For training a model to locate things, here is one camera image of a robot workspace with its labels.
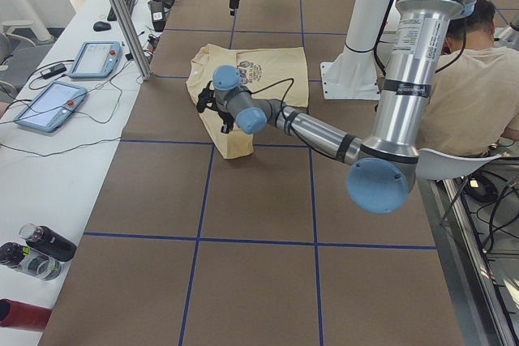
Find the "person in beige shirt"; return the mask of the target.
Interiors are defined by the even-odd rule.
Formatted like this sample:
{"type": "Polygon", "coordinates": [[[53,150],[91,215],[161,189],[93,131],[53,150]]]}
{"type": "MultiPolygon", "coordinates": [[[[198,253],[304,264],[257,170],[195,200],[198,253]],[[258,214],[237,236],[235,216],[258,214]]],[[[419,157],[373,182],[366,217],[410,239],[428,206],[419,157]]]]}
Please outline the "person in beige shirt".
{"type": "Polygon", "coordinates": [[[481,156],[501,138],[518,139],[518,52],[494,43],[495,6],[450,22],[415,145],[481,156]]]}

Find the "upper blue teach pendant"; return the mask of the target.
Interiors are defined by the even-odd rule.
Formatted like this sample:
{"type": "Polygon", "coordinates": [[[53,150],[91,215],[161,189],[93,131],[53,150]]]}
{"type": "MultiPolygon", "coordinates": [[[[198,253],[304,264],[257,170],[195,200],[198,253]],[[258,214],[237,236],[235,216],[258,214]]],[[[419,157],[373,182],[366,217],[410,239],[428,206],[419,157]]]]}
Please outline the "upper blue teach pendant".
{"type": "Polygon", "coordinates": [[[121,57],[117,41],[86,41],[68,71],[71,79],[103,79],[108,77],[121,57]]]}

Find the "cream long-sleeve printed shirt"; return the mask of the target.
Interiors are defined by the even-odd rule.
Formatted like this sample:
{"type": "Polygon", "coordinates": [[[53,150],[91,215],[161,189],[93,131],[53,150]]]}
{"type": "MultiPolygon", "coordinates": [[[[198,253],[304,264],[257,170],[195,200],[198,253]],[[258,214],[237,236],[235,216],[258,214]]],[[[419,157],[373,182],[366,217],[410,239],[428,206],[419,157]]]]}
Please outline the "cream long-sleeve printed shirt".
{"type": "MultiPolygon", "coordinates": [[[[284,99],[295,107],[307,107],[309,87],[307,61],[302,47],[280,49],[224,49],[208,44],[191,59],[187,91],[194,103],[212,80],[219,66],[238,68],[242,83],[260,99],[284,99]]],[[[210,109],[200,114],[206,131],[225,159],[253,153],[253,136],[235,127],[229,134],[221,132],[222,120],[210,109]]]]}

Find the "lower blue teach pendant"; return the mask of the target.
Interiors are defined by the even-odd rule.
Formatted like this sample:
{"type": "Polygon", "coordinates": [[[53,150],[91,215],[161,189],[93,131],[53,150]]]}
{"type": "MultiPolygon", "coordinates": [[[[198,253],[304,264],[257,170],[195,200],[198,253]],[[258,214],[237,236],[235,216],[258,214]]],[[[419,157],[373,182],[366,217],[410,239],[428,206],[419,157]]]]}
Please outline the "lower blue teach pendant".
{"type": "Polygon", "coordinates": [[[83,103],[88,90],[61,81],[46,86],[14,119],[17,125],[52,133],[83,103]]]}

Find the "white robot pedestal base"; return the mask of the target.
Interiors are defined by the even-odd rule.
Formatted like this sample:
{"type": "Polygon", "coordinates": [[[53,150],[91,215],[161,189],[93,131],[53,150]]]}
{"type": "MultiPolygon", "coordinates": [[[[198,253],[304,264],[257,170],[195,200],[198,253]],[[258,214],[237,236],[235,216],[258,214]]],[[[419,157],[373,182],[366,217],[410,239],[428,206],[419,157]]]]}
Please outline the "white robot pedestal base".
{"type": "Polygon", "coordinates": [[[378,100],[374,48],[392,0],[355,0],[344,50],[320,64],[326,100],[378,100]]]}

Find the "white chair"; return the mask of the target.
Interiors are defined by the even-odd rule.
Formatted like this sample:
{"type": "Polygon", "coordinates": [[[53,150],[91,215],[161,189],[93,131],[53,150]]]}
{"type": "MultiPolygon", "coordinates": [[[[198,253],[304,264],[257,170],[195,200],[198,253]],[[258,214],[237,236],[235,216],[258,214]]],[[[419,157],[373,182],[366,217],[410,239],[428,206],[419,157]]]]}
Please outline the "white chair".
{"type": "Polygon", "coordinates": [[[463,184],[452,199],[448,210],[444,213],[444,216],[441,219],[441,222],[444,222],[447,214],[453,208],[454,203],[459,199],[461,192],[465,189],[466,184],[470,179],[470,174],[490,161],[501,157],[501,154],[478,158],[459,157],[438,152],[430,148],[421,148],[419,150],[418,163],[415,169],[416,178],[434,181],[444,181],[456,177],[464,178],[463,184]]]}

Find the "aluminium frame post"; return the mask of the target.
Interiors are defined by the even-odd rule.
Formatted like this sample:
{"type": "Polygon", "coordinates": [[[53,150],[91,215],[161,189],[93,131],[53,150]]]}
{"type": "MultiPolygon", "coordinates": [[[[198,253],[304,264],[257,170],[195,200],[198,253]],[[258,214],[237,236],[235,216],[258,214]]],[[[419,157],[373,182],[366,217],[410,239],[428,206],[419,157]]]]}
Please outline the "aluminium frame post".
{"type": "Polygon", "coordinates": [[[131,19],[131,15],[127,9],[124,0],[109,0],[110,5],[114,9],[117,21],[122,30],[122,34],[126,39],[127,46],[132,54],[132,57],[139,69],[143,81],[149,80],[151,76],[151,68],[148,59],[144,54],[137,31],[131,19]]]}

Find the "black computer mouse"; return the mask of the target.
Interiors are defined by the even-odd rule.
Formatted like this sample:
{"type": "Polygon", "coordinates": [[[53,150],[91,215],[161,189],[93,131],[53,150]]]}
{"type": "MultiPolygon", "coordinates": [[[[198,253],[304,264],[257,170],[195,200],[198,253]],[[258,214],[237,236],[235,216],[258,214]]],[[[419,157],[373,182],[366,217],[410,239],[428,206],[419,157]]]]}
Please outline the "black computer mouse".
{"type": "Polygon", "coordinates": [[[111,28],[111,24],[105,21],[96,21],[92,26],[92,30],[94,32],[104,32],[110,30],[111,28]]]}

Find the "blue teach pendant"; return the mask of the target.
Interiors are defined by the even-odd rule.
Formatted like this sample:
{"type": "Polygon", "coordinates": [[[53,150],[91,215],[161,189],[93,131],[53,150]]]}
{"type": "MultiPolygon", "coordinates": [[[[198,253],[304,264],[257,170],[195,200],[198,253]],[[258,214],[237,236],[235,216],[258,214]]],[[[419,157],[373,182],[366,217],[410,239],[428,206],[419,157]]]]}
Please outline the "blue teach pendant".
{"type": "Polygon", "coordinates": [[[83,103],[88,90],[61,81],[46,86],[14,119],[17,125],[52,133],[83,103]]]}
{"type": "Polygon", "coordinates": [[[71,79],[103,79],[108,77],[121,57],[117,41],[86,41],[68,71],[71,79]]]}

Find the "clear plastic bottle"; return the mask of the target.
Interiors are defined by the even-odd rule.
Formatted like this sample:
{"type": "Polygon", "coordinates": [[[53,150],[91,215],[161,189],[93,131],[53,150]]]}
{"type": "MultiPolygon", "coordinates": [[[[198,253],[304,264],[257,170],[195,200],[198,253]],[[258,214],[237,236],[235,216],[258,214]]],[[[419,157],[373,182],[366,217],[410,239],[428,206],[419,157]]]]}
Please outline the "clear plastic bottle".
{"type": "Polygon", "coordinates": [[[1,264],[44,281],[57,278],[62,271],[62,264],[55,258],[15,242],[1,246],[1,264]]]}

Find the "red bottle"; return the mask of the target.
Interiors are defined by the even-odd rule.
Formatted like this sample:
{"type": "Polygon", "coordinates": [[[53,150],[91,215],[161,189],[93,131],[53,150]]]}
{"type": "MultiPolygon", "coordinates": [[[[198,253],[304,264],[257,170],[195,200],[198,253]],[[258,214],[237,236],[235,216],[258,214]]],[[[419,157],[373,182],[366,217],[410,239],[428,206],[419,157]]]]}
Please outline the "red bottle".
{"type": "Polygon", "coordinates": [[[52,310],[27,303],[1,300],[1,327],[28,331],[43,331],[49,321],[52,310]]]}

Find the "black water bottle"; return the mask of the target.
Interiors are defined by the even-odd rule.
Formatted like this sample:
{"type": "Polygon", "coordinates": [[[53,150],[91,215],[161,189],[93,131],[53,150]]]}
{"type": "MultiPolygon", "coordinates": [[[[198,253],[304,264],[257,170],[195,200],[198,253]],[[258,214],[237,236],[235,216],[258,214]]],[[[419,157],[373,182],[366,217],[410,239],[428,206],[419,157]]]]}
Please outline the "black water bottle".
{"type": "Polygon", "coordinates": [[[47,226],[27,223],[20,228],[19,236],[29,247],[60,262],[68,262],[75,256],[76,244],[47,226]]]}

